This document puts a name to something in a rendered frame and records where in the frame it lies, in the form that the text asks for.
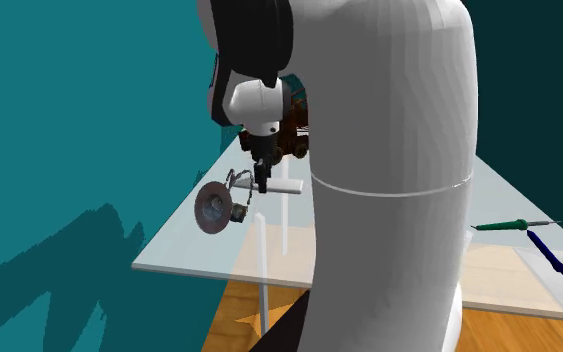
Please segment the black robot stand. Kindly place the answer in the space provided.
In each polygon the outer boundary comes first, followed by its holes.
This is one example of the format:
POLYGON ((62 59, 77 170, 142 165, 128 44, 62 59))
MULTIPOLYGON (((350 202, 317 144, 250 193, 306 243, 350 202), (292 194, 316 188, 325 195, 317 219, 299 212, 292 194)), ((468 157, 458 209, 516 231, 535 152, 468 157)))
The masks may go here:
POLYGON ((305 291, 248 352, 297 352, 311 291, 305 291))

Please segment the dark blue soldering iron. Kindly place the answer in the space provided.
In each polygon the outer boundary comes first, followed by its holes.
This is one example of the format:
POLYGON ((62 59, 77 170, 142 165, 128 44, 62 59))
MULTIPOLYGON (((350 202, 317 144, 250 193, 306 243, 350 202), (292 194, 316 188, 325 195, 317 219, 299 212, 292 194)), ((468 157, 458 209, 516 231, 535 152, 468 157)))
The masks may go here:
POLYGON ((532 241, 535 247, 541 252, 545 259, 550 263, 552 268, 563 276, 563 263, 555 256, 555 254, 547 247, 547 245, 531 230, 526 231, 527 237, 532 241))

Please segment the dark brown toy vehicle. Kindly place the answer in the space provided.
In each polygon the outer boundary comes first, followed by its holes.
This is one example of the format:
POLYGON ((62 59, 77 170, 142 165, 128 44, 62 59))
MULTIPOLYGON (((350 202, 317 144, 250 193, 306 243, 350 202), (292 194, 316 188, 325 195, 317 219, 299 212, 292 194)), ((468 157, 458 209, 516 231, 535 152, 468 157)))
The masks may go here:
POLYGON ((289 116, 281 123, 281 131, 278 140, 278 148, 282 155, 292 154, 298 159, 307 155, 309 140, 306 134, 300 135, 300 131, 308 130, 308 104, 304 88, 292 93, 289 116))

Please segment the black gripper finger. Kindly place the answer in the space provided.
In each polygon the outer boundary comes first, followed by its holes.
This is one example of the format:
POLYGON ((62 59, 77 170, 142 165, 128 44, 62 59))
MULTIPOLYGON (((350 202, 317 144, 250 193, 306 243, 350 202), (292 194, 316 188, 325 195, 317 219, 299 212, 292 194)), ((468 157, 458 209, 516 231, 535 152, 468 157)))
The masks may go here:
POLYGON ((267 180, 269 178, 269 162, 264 158, 258 159, 254 163, 253 171, 258 192, 265 194, 267 192, 267 180))

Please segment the glass table with white legs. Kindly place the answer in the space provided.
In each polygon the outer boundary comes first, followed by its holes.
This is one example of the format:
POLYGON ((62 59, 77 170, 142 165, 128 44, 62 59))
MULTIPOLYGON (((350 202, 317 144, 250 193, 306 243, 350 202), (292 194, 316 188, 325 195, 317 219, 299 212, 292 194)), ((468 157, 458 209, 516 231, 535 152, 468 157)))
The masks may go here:
MULTIPOLYGON (((254 193, 242 223, 231 223, 220 233, 208 235, 195 221, 197 193, 192 191, 133 261, 133 268, 259 285, 310 287, 316 237, 309 160, 291 157, 273 174, 302 180, 302 193, 254 193)), ((552 252, 563 251, 560 225, 535 231, 552 252)), ((459 294, 463 307, 563 319, 563 308, 514 251, 537 249, 525 233, 469 230, 466 246, 459 294)))

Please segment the green soldering iron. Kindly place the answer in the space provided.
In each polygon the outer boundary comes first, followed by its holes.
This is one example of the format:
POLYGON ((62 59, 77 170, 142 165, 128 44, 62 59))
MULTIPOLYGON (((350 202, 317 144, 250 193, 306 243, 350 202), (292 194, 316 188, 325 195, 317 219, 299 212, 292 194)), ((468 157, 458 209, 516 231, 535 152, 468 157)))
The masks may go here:
POLYGON ((543 221, 526 221, 524 219, 517 219, 508 222, 498 222, 489 224, 472 225, 472 228, 477 231, 501 231, 501 230, 521 230, 525 231, 530 227, 547 226, 557 224, 557 221, 543 220, 543 221))

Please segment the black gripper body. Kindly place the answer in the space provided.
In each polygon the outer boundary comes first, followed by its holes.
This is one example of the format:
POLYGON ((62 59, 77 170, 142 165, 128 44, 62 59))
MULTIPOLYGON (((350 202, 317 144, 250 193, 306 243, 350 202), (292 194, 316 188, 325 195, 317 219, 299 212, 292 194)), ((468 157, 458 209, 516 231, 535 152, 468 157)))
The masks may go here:
POLYGON ((257 136, 243 129, 239 134, 239 142, 243 151, 249 152, 253 161, 270 158, 272 164, 281 161, 281 148, 278 142, 279 133, 268 136, 257 136))

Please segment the white flat bar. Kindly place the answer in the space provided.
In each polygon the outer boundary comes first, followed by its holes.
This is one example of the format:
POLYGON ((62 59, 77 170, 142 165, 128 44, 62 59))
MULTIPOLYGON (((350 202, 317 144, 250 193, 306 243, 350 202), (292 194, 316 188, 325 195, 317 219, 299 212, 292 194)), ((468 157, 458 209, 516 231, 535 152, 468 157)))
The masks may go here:
MULTIPOLYGON (((251 183, 249 178, 238 179, 233 184, 234 187, 250 189, 251 186, 254 191, 258 190, 257 183, 251 183)), ((286 178, 268 178, 266 183, 266 192, 272 193, 285 193, 300 195, 303 190, 303 181, 300 179, 286 179, 286 178)))

